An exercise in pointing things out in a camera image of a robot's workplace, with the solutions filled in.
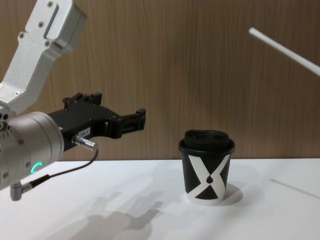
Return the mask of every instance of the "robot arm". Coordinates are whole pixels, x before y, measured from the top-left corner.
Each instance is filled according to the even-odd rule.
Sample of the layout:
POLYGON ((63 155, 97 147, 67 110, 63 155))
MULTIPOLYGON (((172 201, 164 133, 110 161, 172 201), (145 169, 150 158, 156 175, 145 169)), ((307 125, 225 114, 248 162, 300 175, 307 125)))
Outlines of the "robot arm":
POLYGON ((18 115, 38 100, 55 60, 72 52, 85 22, 72 0, 36 2, 0 85, 2 116, 18 115))
POLYGON ((82 146, 95 151, 95 159, 98 146, 91 138, 117 139, 144 129, 145 109, 121 116, 101 106, 101 93, 67 97, 64 108, 50 114, 12 117, 37 101, 55 60, 75 48, 85 21, 72 0, 37 0, 25 32, 18 35, 0 83, 0 190, 11 186, 14 201, 50 176, 21 185, 23 178, 60 160, 65 151, 82 146))

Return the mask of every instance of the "wood paneling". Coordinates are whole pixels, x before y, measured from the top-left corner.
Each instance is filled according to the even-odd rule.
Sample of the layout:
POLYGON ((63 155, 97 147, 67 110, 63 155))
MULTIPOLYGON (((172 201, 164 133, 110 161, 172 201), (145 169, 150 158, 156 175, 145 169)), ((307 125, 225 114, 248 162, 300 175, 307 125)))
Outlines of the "wood paneling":
MULTIPOLYGON (((35 0, 0 0, 0 78, 35 0)), ((98 139, 101 160, 179 158, 188 129, 218 129, 235 158, 320 157, 320 80, 248 34, 255 27, 320 64, 315 0, 76 0, 88 20, 28 111, 103 93, 120 114, 147 109, 144 131, 98 139)), ((64 160, 85 160, 73 149, 64 160)))

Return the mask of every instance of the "black cup lid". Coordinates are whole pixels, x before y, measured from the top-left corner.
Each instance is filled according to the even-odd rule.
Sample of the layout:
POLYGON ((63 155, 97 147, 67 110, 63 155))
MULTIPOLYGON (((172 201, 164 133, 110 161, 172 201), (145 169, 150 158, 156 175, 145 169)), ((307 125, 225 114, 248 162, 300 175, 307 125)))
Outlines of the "black cup lid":
POLYGON ((183 145, 188 149, 209 152, 234 148, 229 135, 217 130, 189 130, 185 132, 183 145))

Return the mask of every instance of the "black paper cup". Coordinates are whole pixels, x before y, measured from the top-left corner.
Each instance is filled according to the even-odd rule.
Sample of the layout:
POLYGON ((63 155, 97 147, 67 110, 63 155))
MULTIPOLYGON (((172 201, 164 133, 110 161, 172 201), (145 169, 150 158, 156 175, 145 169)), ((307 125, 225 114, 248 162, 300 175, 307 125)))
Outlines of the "black paper cup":
POLYGON ((217 130, 189 130, 179 143, 187 198, 214 205, 224 199, 235 143, 217 130))

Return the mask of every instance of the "white x design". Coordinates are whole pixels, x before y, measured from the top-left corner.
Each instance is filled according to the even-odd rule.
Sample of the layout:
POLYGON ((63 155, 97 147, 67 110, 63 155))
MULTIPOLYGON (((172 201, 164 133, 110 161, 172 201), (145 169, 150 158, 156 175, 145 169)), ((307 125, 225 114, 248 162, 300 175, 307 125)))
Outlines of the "white x design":
POLYGON ((208 186, 212 186, 213 190, 215 191, 217 197, 219 199, 224 197, 226 187, 223 179, 220 176, 221 171, 224 169, 230 155, 226 155, 220 165, 216 168, 216 170, 211 174, 211 177, 213 179, 212 183, 207 182, 207 178, 210 176, 210 173, 208 172, 206 166, 204 165, 204 162, 202 159, 198 156, 192 156, 189 155, 190 162, 193 166, 193 169, 200 180, 201 184, 197 186, 195 189, 190 191, 188 195, 191 198, 195 198, 200 193, 202 193, 208 186))

